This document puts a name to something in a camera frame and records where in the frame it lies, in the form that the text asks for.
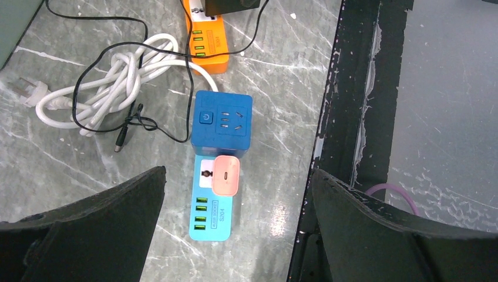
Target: light blue power strip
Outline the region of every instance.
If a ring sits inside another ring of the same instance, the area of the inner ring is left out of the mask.
[[[225,241],[230,237],[233,197],[221,197],[211,187],[214,157],[196,155],[190,238],[197,241]]]

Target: orange power strip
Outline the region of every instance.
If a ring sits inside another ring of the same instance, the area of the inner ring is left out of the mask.
[[[196,56],[209,56],[228,52],[225,25],[220,16],[206,16],[200,0],[184,0],[185,9],[192,19],[192,34],[190,36],[190,53]],[[187,31],[190,29],[188,17]],[[228,55],[212,58],[192,58],[192,62],[204,68],[209,74],[224,73],[228,68]]]

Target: coiled white cord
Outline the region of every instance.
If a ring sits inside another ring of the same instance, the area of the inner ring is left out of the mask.
[[[144,41],[145,44],[151,45],[157,41],[164,41],[157,48],[167,51],[178,52],[178,42],[176,39],[166,33],[154,35]],[[158,77],[171,66],[186,66],[185,60],[177,59],[176,55],[160,53],[157,51],[148,51],[144,54],[142,68],[138,68],[140,56],[146,48],[138,47],[135,53],[117,53],[111,58],[111,68],[105,78],[92,82],[83,83],[79,90],[88,90],[97,88],[95,95],[85,103],[78,103],[76,115],[78,121],[86,128],[98,130],[102,121],[109,113],[118,112],[131,105],[137,98],[140,86],[143,83],[151,81]],[[189,67],[200,73],[209,83],[211,90],[217,92],[218,87],[213,78],[200,66],[189,62]],[[45,124],[61,128],[74,129],[79,126],[70,118],[71,122],[61,122],[49,118],[45,113],[45,108],[50,105],[51,108],[71,109],[72,102],[67,94],[73,93],[74,86],[54,91],[36,104],[36,115]],[[86,129],[81,129],[80,134],[83,136],[93,136],[95,133]]]

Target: gray marble surface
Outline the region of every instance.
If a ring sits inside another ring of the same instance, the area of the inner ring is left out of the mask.
[[[408,12],[389,181],[422,214],[498,232],[498,5],[415,0]],[[407,208],[398,195],[387,201]]]
[[[125,15],[144,19],[150,33],[186,40],[176,0],[52,0],[72,15]],[[17,98],[0,96],[0,221],[17,221],[165,165],[167,184],[143,270],[143,281],[283,281],[294,245],[305,179],[324,91],[340,1],[270,0],[254,45],[232,56],[227,73],[214,77],[222,91],[254,98],[253,136],[242,158],[230,239],[192,241],[188,235],[194,152],[161,133],[132,129],[114,153],[116,133],[82,137],[78,130],[46,126]],[[224,17],[230,49],[248,43],[256,11]],[[51,90],[73,85],[108,45],[139,41],[136,23],[57,18],[42,8],[6,70],[46,82]],[[97,67],[107,69],[110,56]],[[103,74],[93,72],[90,78]],[[188,77],[173,68],[142,87],[145,112],[177,136],[184,128]],[[196,90],[207,84],[196,79]],[[57,113],[59,117],[69,112]]]

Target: power button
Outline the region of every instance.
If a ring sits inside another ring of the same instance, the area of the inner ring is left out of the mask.
[[[199,117],[199,122],[204,125],[210,125],[213,123],[213,113],[208,111],[202,111]]]

